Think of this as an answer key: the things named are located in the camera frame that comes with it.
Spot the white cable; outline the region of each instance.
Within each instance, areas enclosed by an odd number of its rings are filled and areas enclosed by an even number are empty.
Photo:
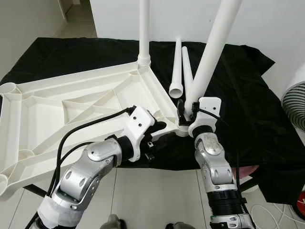
[[[279,223],[281,223],[281,220],[282,220],[282,218],[283,218],[283,216],[284,216],[284,214],[285,214],[285,213],[284,213],[284,212],[285,212],[285,205],[284,205],[284,209],[283,209],[283,211],[282,211],[282,215],[281,215],[281,218],[280,218],[279,222],[277,222],[276,219],[275,219],[275,217],[272,215],[272,213],[271,213],[268,209],[266,209],[265,207],[263,207],[262,205],[254,204],[254,205],[252,206],[251,211],[250,211],[250,214],[251,214],[251,216],[252,216],[253,223],[256,225],[256,227],[257,227],[258,229],[262,229],[262,228],[260,228],[260,227],[257,225],[257,223],[256,223],[255,220],[254,220],[253,214],[252,214],[253,209],[254,209],[255,207],[260,207],[260,208],[264,209],[266,212],[268,212],[269,215],[272,217],[273,221],[275,222],[275,225],[276,225],[276,226],[275,226],[274,229],[280,229]]]
[[[281,213],[283,213],[282,211],[281,211],[281,209],[276,205],[276,204],[273,204]],[[291,219],[292,221],[294,221],[294,222],[298,222],[298,223],[301,223],[301,224],[305,224],[305,222],[304,221],[299,221],[299,220],[296,220],[296,219],[294,219],[294,218],[291,218],[289,215],[287,215],[286,213],[284,213],[284,215],[288,218],[288,219]]]

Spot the black fabric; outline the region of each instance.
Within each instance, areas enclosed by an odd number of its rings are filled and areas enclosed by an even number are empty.
[[[188,48],[194,75],[205,44],[183,42],[183,45]],[[151,68],[166,91],[172,77],[174,49],[174,42],[150,43]],[[25,83],[134,62],[137,55],[137,41],[38,38],[1,83]],[[260,184],[266,200],[295,203],[305,183],[305,147],[280,101],[261,78],[273,64],[255,48],[225,45],[205,95],[221,98],[221,117],[236,132],[233,134],[222,123],[216,124],[217,136],[230,165],[236,166],[234,142],[238,142],[240,166],[259,165],[253,176],[270,177]],[[122,167],[198,168],[192,138],[170,135],[163,138],[165,143],[152,162],[143,156],[136,163],[126,162]]]

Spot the robotic arm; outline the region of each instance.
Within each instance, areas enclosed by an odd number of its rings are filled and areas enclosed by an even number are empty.
[[[219,115],[221,101],[202,97],[199,109]],[[231,168],[224,157],[224,149],[214,134],[216,118],[194,112],[189,135],[195,138],[195,158],[202,169],[205,190],[212,210],[212,229],[254,229],[244,206]],[[73,229],[80,222],[100,180],[124,160],[140,158],[140,144],[150,142],[150,133],[166,124],[141,107],[136,107],[127,120],[122,137],[112,135],[103,142],[89,144],[62,176],[51,197],[46,196],[38,209],[39,217],[31,229]]]

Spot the white tube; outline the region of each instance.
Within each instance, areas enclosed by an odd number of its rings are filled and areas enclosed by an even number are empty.
[[[187,48],[182,47],[182,63],[183,63],[183,74],[184,74],[184,88],[185,88],[185,97],[188,97],[188,93],[190,93],[190,89],[193,82],[193,74],[189,59],[189,53],[187,52]]]
[[[171,98],[179,98],[183,94],[182,86],[182,56],[181,39],[176,39],[175,56],[173,59],[173,76],[170,90],[168,92]]]
[[[215,18],[209,39],[200,60],[191,92],[185,101],[184,116],[189,120],[192,114],[192,104],[204,96],[211,80],[219,57],[224,49],[224,44],[229,36],[235,17],[242,0],[223,0]]]
[[[149,0],[140,0],[139,65],[149,65]]]

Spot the white wall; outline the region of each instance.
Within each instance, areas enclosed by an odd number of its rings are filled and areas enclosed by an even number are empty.
[[[57,0],[0,0],[0,79],[37,37],[65,23]]]
[[[138,39],[139,0],[91,0],[98,37]],[[206,42],[220,0],[151,0],[151,40]],[[244,0],[228,39],[260,49],[276,64],[263,78],[281,97],[305,62],[305,1]]]

